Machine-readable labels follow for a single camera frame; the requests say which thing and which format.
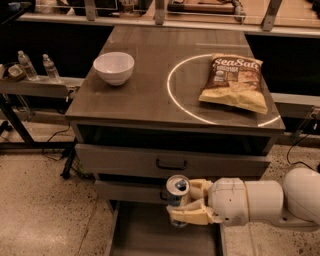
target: floor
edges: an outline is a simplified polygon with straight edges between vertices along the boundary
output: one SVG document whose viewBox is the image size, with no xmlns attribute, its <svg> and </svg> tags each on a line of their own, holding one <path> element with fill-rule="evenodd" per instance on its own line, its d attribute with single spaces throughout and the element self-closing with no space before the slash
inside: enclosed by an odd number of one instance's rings
<svg viewBox="0 0 320 256">
<path fill-rule="evenodd" d="M 25 120 L 26 113 L 19 116 Z M 37 113 L 32 122 L 23 123 L 36 141 L 46 141 L 62 130 L 67 131 L 53 141 L 73 138 L 63 116 Z M 0 138 L 0 142 L 19 140 L 14 131 L 4 132 Z M 291 168 L 286 161 L 289 148 L 285 142 L 273 147 L 272 163 L 263 179 L 282 181 Z M 67 180 L 60 176 L 66 161 L 59 160 L 60 156 L 61 152 L 52 151 L 0 152 L 1 256 L 104 255 L 112 214 L 76 161 L 78 171 L 72 170 Z M 320 162 L 319 137 L 302 141 L 292 149 L 290 158 L 316 167 Z M 320 255 L 320 231 L 287 231 L 262 223 L 224 231 L 227 256 Z"/>
</svg>

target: drawer handle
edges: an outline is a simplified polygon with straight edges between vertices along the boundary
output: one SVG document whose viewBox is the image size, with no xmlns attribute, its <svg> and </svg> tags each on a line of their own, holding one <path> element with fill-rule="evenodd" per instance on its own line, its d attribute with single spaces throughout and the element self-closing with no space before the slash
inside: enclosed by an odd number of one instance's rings
<svg viewBox="0 0 320 256">
<path fill-rule="evenodd" d="M 183 171 L 187 168 L 187 161 L 183 161 L 183 166 L 182 167 L 173 167 L 173 166 L 165 166 L 161 165 L 160 160 L 156 160 L 156 165 L 159 169 L 165 169 L 165 170 L 176 170 L 176 171 Z"/>
</svg>

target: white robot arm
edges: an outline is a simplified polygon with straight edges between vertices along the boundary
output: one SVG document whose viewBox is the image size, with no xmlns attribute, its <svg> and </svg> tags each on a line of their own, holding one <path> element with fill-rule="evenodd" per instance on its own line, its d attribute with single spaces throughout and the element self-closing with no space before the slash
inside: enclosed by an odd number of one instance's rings
<svg viewBox="0 0 320 256">
<path fill-rule="evenodd" d="M 320 225 L 320 174 L 296 168 L 276 181 L 242 181 L 221 178 L 212 183 L 188 180 L 181 175 L 167 181 L 167 210 L 173 225 L 187 223 L 226 226 L 248 222 L 300 231 L 314 231 Z"/>
</svg>

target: clear bottle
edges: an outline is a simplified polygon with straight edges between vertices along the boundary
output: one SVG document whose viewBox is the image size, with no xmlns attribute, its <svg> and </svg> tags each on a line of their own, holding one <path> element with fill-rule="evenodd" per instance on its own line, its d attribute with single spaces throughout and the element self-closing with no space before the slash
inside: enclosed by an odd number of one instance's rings
<svg viewBox="0 0 320 256">
<path fill-rule="evenodd" d="M 27 54 L 25 54 L 23 51 L 18 51 L 18 60 L 29 80 L 39 80 L 38 74 Z"/>
<path fill-rule="evenodd" d="M 49 76 L 51 83 L 53 83 L 53 84 L 62 83 L 62 80 L 59 76 L 56 65 L 54 64 L 52 59 L 47 54 L 43 54 L 43 66 L 47 71 L 47 74 Z"/>
</svg>

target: snack bag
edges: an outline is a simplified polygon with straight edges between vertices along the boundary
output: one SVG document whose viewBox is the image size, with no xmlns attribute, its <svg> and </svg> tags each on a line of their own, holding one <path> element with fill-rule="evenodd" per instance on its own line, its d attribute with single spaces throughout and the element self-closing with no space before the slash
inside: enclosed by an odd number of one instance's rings
<svg viewBox="0 0 320 256">
<path fill-rule="evenodd" d="M 266 114 L 261 92 L 262 61 L 240 55 L 212 54 L 211 71 L 199 100 Z"/>
</svg>

